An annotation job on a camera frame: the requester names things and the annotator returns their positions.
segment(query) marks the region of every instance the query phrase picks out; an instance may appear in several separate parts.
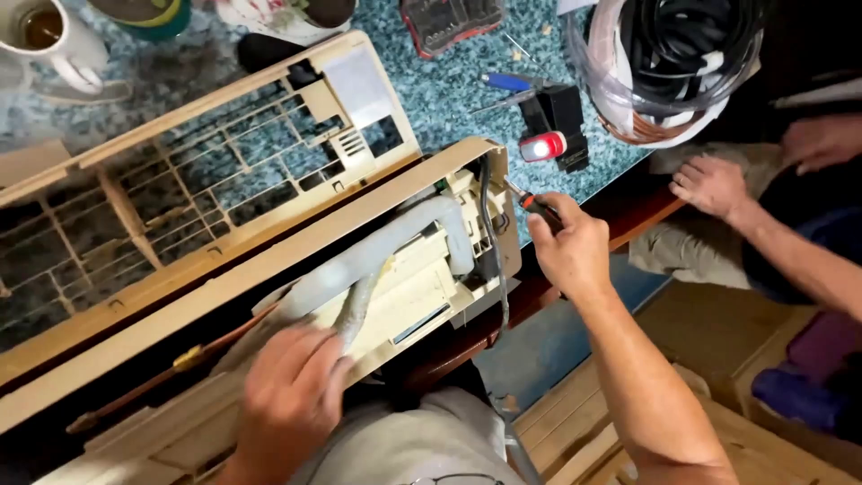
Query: hand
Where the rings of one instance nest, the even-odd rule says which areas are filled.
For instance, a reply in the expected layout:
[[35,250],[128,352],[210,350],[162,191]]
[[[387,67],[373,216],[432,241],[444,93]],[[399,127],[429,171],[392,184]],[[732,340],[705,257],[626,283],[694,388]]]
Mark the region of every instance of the hand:
[[236,452],[220,476],[231,485],[286,483],[326,442],[341,419],[352,363],[333,331],[282,330],[258,354],[246,378]]
[[816,172],[862,154],[862,115],[832,115],[793,123],[781,139],[785,166]]
[[542,273],[572,302],[584,302],[610,285],[608,223],[590,217],[567,195],[549,192],[537,199],[552,206],[565,228],[551,234],[545,219],[527,216],[527,225]]
[[711,156],[696,156],[673,174],[671,192],[701,212],[727,218],[747,202],[753,202],[746,192],[739,165]]

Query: granite countertop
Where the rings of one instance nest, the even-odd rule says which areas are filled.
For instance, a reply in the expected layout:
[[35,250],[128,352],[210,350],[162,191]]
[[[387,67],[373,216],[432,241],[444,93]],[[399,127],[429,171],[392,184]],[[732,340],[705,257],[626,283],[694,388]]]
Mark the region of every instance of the granite countertop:
[[[110,63],[103,77],[131,80],[134,95],[122,103],[92,106],[53,105],[32,94],[1,96],[0,112],[5,116],[0,120],[0,152],[59,136],[70,153],[80,154],[245,75],[234,51],[246,30],[223,23],[206,7],[193,12],[190,26],[175,40],[152,44],[132,38],[84,0],[64,3],[106,40]],[[482,135],[509,149],[509,177],[518,186],[531,192],[568,193],[583,202],[648,150],[618,142],[608,134],[583,93],[583,132],[590,147],[590,165],[572,174],[560,172],[553,161],[528,164],[521,159],[517,141],[526,127],[517,106],[468,114],[509,95],[484,86],[478,77],[485,72],[518,72],[573,82],[565,63],[563,22],[556,16],[556,2],[508,0],[506,4],[508,14],[499,27],[461,41],[432,60],[416,55],[394,1],[361,0],[352,22],[353,28],[371,37],[424,152],[437,151],[469,135]],[[549,35],[542,34],[545,24],[552,27]],[[526,57],[514,61],[514,46],[503,32],[526,48],[550,75]],[[40,79],[57,78],[50,68],[34,69]],[[529,242],[525,216],[518,211],[521,245]]]

